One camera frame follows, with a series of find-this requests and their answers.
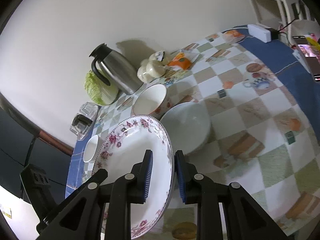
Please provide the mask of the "small white bowl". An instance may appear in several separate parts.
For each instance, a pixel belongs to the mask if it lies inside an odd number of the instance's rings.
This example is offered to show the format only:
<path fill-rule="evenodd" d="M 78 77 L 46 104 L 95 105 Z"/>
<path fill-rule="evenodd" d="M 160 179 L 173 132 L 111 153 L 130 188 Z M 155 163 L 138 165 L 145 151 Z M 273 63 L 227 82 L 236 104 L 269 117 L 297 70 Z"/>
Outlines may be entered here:
<path fill-rule="evenodd" d="M 84 163 L 93 163 L 95 162 L 95 159 L 98 156 L 98 153 L 100 151 L 100 148 L 103 144 L 103 139 L 99 135 L 94 135 L 89 139 L 89 141 L 86 144 L 84 155 L 83 155 L 83 161 Z"/>

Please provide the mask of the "pale blue bowl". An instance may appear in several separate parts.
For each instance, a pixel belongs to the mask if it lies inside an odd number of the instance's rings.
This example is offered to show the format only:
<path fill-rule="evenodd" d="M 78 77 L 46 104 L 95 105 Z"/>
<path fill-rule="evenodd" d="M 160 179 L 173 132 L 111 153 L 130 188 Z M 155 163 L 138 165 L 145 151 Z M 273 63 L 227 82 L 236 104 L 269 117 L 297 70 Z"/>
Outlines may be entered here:
<path fill-rule="evenodd" d="M 189 155 L 208 141 L 211 132 L 210 117 L 204 106 L 195 102 L 181 103 L 163 115 L 160 120 L 169 136 L 172 150 Z"/>

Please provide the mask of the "strawberry pattern bowl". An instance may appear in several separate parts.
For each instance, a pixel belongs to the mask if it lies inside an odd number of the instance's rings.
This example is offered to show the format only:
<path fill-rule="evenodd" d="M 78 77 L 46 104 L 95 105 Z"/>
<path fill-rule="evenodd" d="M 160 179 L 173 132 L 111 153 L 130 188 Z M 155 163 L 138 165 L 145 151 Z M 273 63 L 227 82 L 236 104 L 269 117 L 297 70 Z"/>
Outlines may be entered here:
<path fill-rule="evenodd" d="M 158 120 L 172 108 L 165 85 L 156 84 L 144 90 L 133 105 L 134 115 L 150 115 Z"/>

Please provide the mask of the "clear glass cup tray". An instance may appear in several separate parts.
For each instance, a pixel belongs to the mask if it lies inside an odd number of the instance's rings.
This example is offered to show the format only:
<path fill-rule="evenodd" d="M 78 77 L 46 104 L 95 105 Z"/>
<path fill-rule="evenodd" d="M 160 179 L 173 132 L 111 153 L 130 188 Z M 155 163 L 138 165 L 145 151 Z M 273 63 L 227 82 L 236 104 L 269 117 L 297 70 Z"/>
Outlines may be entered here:
<path fill-rule="evenodd" d="M 78 141 L 84 140 L 93 128 L 98 112 L 99 106 L 92 102 L 86 102 L 80 107 L 79 113 L 74 117 L 69 129 L 76 135 Z"/>

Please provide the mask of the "napa cabbage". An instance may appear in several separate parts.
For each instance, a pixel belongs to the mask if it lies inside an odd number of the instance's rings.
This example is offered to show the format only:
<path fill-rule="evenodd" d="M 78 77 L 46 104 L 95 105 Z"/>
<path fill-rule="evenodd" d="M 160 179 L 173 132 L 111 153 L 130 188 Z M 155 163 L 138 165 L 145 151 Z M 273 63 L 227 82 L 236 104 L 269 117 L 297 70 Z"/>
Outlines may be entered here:
<path fill-rule="evenodd" d="M 101 81 L 92 70 L 90 70 L 85 77 L 84 89 L 91 100 L 100 106 L 107 106 L 112 104 L 119 93 L 119 88 L 110 81 L 110 85 L 106 85 Z"/>

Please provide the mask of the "patterned blue tablecloth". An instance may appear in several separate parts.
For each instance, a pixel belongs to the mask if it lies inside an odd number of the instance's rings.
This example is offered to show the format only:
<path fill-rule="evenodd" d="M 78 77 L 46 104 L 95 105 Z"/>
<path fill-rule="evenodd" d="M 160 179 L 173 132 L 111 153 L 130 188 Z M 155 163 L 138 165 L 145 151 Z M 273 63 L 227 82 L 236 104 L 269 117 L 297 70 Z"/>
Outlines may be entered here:
<path fill-rule="evenodd" d="M 278 40 L 221 33 L 190 44 L 199 59 L 160 78 L 172 103 L 206 107 L 213 133 L 190 161 L 239 182 L 288 235 L 319 215 L 319 85 Z"/>

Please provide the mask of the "steel thermos jug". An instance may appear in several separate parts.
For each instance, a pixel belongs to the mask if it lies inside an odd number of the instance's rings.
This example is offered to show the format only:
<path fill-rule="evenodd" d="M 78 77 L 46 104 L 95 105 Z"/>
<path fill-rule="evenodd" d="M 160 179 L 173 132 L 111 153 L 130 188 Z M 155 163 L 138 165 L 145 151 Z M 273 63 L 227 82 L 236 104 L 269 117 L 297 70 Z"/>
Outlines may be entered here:
<path fill-rule="evenodd" d="M 137 76 L 136 68 L 119 52 L 102 43 L 89 55 L 93 57 L 91 70 L 105 85 L 111 81 L 125 94 L 134 94 L 143 82 Z"/>

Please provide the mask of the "bag of steamed buns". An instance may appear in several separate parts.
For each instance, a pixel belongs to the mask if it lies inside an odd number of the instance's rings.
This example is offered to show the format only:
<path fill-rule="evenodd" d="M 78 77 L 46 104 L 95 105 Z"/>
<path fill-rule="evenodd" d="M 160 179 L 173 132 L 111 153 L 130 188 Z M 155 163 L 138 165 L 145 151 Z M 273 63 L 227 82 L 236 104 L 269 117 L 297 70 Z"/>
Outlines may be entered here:
<path fill-rule="evenodd" d="M 143 83 L 151 83 L 153 80 L 162 77 L 166 72 L 166 66 L 170 57 L 166 51 L 157 51 L 140 63 L 137 77 Z"/>

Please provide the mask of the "orange snack packet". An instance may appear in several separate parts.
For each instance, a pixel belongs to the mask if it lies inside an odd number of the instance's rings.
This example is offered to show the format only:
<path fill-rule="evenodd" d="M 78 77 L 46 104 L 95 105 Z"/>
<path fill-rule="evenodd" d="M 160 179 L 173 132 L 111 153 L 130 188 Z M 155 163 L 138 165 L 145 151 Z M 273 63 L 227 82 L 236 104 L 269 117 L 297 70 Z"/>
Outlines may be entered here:
<path fill-rule="evenodd" d="M 179 52 L 169 63 L 169 67 L 180 67 L 188 70 L 199 57 L 197 53 Z"/>

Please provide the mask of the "smartphone with lit screen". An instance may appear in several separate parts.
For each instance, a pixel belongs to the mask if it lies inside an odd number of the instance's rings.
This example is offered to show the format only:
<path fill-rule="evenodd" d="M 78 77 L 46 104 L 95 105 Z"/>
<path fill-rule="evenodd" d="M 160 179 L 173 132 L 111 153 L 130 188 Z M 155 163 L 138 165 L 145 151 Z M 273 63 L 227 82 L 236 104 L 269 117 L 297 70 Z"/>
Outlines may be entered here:
<path fill-rule="evenodd" d="M 293 55 L 312 76 L 312 79 L 319 83 L 319 43 L 313 35 L 293 36 Z"/>

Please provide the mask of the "small orange packet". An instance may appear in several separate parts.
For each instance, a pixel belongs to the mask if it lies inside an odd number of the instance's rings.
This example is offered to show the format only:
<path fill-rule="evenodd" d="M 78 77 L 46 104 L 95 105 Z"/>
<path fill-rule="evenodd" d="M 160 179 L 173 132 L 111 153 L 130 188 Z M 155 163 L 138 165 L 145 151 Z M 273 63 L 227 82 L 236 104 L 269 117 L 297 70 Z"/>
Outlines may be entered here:
<path fill-rule="evenodd" d="M 245 35 L 233 29 L 233 30 L 225 31 L 222 37 L 226 43 L 234 44 L 242 41 L 245 38 Z"/>

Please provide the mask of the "white power strip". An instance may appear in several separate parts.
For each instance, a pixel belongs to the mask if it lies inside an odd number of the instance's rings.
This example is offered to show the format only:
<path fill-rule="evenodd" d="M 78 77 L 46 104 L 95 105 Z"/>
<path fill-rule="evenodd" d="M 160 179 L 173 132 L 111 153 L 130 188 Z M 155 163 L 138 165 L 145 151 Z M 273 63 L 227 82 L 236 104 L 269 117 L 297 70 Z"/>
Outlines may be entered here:
<path fill-rule="evenodd" d="M 263 41 L 264 43 L 272 41 L 271 31 L 269 28 L 264 28 L 255 24 L 248 24 L 247 28 L 249 35 Z"/>

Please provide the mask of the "white lattice chair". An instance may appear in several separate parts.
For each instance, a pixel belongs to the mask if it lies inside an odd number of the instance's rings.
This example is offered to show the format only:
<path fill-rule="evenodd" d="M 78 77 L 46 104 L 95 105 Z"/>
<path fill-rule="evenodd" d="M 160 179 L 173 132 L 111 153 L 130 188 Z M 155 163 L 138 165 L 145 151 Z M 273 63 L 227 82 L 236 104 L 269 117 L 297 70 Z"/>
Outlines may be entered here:
<path fill-rule="evenodd" d="M 276 2 L 284 25 L 289 24 L 293 20 L 317 22 L 302 0 L 276 0 Z"/>

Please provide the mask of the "white shelf unit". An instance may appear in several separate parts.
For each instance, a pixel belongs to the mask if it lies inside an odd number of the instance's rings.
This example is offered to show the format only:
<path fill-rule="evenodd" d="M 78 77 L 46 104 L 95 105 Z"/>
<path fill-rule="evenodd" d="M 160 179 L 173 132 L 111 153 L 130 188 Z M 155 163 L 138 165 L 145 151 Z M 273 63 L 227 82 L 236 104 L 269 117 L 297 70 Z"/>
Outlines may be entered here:
<path fill-rule="evenodd" d="M 285 14 L 281 0 L 249 0 L 258 25 L 277 29 L 285 23 Z"/>

